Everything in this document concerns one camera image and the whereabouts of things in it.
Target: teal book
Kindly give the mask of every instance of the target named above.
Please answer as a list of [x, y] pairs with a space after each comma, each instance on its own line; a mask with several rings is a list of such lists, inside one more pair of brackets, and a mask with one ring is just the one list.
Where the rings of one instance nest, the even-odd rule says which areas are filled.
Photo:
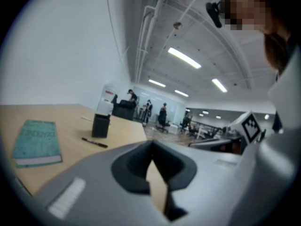
[[27, 120], [16, 141], [13, 158], [17, 168], [62, 162], [55, 122]]

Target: ceiling light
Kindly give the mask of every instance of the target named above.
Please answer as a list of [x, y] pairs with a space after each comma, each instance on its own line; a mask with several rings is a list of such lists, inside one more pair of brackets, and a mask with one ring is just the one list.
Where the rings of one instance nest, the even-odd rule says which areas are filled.
[[213, 79], [212, 82], [222, 91], [222, 92], [227, 92], [226, 88], [217, 80]]
[[162, 86], [162, 87], [165, 87], [166, 85], [164, 84], [161, 84], [159, 82], [156, 82], [156, 81], [153, 81], [153, 80], [149, 80], [150, 83], [153, 83], [153, 84], [156, 84], [156, 85], [159, 85], [159, 86]]
[[187, 55], [184, 55], [183, 53], [181, 53], [180, 51], [174, 49], [174, 48], [170, 48], [168, 50], [168, 52], [174, 56], [177, 56], [178, 58], [184, 60], [185, 62], [187, 62], [188, 64], [190, 64], [191, 66], [195, 67], [196, 69], [199, 69], [201, 67], [200, 64], [198, 64], [197, 62], [195, 62], [193, 59], [189, 58]]
[[180, 95], [182, 95], [182, 96], [186, 96], [186, 97], [189, 96], [189, 95], [187, 95], [187, 94], [185, 94], [185, 93], [183, 93], [183, 92], [180, 92], [180, 91], [178, 91], [178, 90], [175, 90], [175, 93], [178, 93], [178, 94], [180, 94]]

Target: desk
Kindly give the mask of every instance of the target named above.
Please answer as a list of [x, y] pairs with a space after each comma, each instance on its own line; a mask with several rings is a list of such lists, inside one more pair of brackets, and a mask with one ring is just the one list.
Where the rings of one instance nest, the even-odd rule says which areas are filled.
[[179, 127], [177, 125], [171, 124], [168, 129], [168, 133], [178, 134], [178, 129], [179, 129]]
[[204, 136], [203, 136], [201, 133], [208, 133], [208, 131], [206, 131], [206, 130], [204, 130], [204, 129], [202, 129], [202, 128], [199, 128], [199, 129], [198, 129], [197, 139], [198, 139], [199, 137], [203, 137], [203, 138], [204, 138]]
[[[92, 139], [93, 122], [84, 120], [81, 116], [93, 120], [94, 114], [94, 111], [81, 105], [0, 106], [0, 133], [6, 153], [17, 176], [32, 195], [48, 180], [87, 156], [147, 140], [140, 123], [112, 116], [107, 138], [93, 138], [94, 141], [103, 143], [108, 148], [87, 143], [81, 138]], [[56, 122], [57, 137], [63, 157], [62, 163], [43, 167], [16, 168], [12, 152], [20, 129], [27, 119]]]

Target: pen holder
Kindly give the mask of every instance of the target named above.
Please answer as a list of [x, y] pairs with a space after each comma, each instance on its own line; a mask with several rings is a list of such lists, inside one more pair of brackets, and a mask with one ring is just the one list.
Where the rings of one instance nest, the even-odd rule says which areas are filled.
[[92, 127], [92, 137], [106, 138], [108, 135], [109, 124], [109, 115], [95, 114]]

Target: white ceiling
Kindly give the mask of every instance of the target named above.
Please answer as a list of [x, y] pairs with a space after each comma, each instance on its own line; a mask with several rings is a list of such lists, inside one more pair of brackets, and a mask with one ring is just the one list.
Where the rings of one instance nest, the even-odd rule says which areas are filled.
[[[151, 78], [166, 84], [164, 91], [174, 93], [177, 89], [188, 94], [189, 99], [201, 97], [204, 90], [221, 93], [211, 82], [214, 78], [228, 91], [234, 83], [237, 84], [235, 91], [267, 91], [275, 81], [275, 73], [267, 65], [262, 35], [254, 31], [217, 29], [205, 9], [205, 4], [213, 0], [196, 0], [181, 20], [182, 28], [174, 31], [164, 48], [173, 23], [180, 19], [191, 1], [165, 1], [150, 38], [139, 82], [149, 85]], [[202, 67], [195, 69], [169, 54], [170, 47]]]

